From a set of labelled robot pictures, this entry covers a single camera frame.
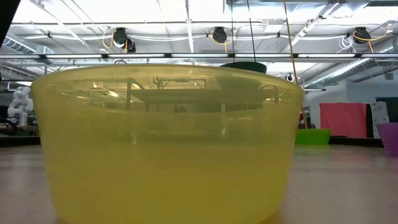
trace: floor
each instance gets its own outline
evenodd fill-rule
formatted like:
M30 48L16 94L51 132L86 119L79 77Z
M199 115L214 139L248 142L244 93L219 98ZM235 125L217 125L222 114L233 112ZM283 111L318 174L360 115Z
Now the floor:
M398 157L380 148L296 147L285 200L261 224L393 224ZM39 146L0 148L0 223L64 224L55 214Z

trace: white robot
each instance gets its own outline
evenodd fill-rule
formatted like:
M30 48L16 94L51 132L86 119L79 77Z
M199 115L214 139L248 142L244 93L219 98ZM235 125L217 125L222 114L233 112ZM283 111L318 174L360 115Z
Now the white robot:
M30 88L29 87L18 87L17 91L14 92L14 99L9 105L7 113L8 117L13 118L15 114L19 115L19 126L25 126L27 124L27 113L33 111L33 100L29 98Z

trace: purple container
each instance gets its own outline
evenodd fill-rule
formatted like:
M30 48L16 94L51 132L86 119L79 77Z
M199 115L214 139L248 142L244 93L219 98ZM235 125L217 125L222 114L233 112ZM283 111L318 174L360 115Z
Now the purple container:
M387 152L398 156L398 123L378 124L377 129Z

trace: pink cloth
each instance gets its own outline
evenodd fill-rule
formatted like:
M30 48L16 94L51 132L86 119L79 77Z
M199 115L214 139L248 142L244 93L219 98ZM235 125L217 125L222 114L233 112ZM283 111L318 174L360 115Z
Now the pink cloth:
M321 128L331 129L332 136L366 138L366 104L320 103Z

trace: yellow plastic bowl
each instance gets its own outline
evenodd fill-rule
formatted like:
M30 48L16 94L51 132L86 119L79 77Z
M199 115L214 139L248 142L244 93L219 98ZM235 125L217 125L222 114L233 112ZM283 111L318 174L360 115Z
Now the yellow plastic bowl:
M303 91L235 68L140 65L32 85L69 224L256 224L285 193Z

